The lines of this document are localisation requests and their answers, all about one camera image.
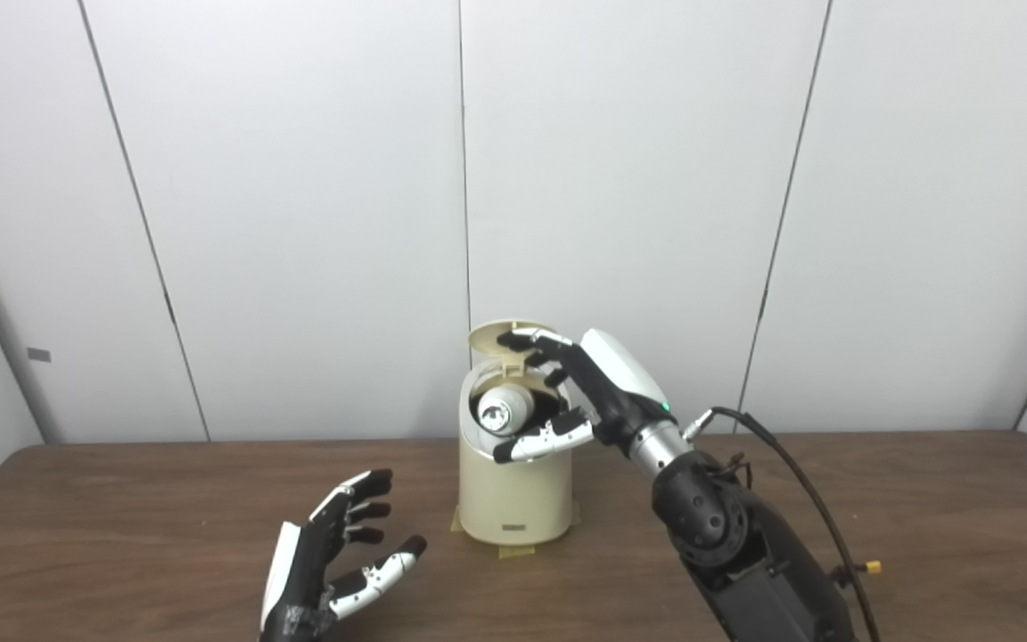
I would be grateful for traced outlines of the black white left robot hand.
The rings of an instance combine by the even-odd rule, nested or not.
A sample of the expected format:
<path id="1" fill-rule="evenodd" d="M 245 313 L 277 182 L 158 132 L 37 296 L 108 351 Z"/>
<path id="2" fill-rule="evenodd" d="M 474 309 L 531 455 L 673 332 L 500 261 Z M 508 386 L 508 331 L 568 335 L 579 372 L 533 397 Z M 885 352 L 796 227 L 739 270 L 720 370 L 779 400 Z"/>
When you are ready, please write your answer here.
<path id="1" fill-rule="evenodd" d="M 306 523 L 282 523 L 262 593 L 260 641 L 322 641 L 335 625 L 378 601 L 415 568 L 428 547 L 420 535 L 353 572 L 327 577 L 347 545 L 382 543 L 383 531 L 366 521 L 390 514 L 382 497 L 392 485 L 390 468 L 356 474 L 331 490 Z"/>

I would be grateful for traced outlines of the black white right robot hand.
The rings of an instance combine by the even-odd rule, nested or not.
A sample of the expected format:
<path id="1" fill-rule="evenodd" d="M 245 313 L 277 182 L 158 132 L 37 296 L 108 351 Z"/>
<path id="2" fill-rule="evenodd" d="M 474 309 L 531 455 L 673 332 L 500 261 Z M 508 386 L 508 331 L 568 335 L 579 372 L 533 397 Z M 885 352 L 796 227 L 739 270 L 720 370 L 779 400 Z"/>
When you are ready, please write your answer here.
<path id="1" fill-rule="evenodd" d="M 667 398 L 650 374 L 608 333 L 589 329 L 574 342 L 543 328 L 514 328 L 497 344 L 526 354 L 531 366 L 554 363 L 547 383 L 570 383 L 587 399 L 538 428 L 493 448 L 498 464 L 534 462 L 591 442 L 620 449 L 649 479 L 688 454 Z"/>

